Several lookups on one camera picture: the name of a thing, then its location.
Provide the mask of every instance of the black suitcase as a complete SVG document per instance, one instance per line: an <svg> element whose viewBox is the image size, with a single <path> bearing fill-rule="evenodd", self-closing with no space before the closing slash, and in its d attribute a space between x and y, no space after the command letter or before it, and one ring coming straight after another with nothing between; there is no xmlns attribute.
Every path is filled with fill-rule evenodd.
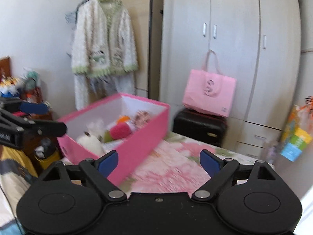
<svg viewBox="0 0 313 235"><path fill-rule="evenodd" d="M173 132L221 147L227 132L227 120L224 117L184 109L174 119Z"/></svg>

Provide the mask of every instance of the wooden headboard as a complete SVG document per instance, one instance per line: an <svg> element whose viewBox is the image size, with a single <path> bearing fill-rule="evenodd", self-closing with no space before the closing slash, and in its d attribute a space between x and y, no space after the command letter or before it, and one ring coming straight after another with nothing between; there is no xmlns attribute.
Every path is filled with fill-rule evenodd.
<svg viewBox="0 0 313 235"><path fill-rule="evenodd" d="M0 78L2 78L2 72L6 77L11 77L10 57L0 58Z"/></svg>

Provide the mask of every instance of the open storage box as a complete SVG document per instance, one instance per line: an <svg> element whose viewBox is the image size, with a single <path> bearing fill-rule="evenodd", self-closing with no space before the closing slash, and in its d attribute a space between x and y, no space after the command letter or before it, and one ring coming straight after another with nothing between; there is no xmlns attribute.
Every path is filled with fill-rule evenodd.
<svg viewBox="0 0 313 235"><path fill-rule="evenodd" d="M126 138L115 149L119 155L119 162L108 179L115 185L119 185L166 136L169 109L169 105L158 101L128 94L116 94L59 119L67 125L68 131L65 136L58 138L58 141L64 156L75 165L86 158L98 159L99 156L86 150L74 140L84 133L88 123L102 119L104 124L109 125L120 115L133 117L138 110L148 111L152 116L151 121Z"/></svg>

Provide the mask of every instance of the cardigan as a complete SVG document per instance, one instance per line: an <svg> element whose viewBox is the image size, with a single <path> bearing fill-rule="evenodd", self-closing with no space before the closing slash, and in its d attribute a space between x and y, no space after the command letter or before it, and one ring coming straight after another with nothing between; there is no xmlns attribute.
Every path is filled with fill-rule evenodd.
<svg viewBox="0 0 313 235"><path fill-rule="evenodd" d="M138 69L129 13L118 0L90 0L78 11L72 50L74 74L89 78Z"/></svg>

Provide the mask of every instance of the silver bolt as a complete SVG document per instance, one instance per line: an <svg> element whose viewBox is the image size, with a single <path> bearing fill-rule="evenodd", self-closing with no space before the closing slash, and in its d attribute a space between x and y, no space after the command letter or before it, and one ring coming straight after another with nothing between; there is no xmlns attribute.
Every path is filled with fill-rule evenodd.
<svg viewBox="0 0 313 235"><path fill-rule="evenodd" d="M111 197L113 199L119 199L123 196L124 196L124 193L120 190L115 190L115 191L109 192L109 197Z"/></svg>
<svg viewBox="0 0 313 235"><path fill-rule="evenodd" d="M208 198L210 197L210 193L208 191L205 191L205 190L199 190L199 191L196 191L195 192L195 196L199 199L205 199L205 198Z"/></svg>

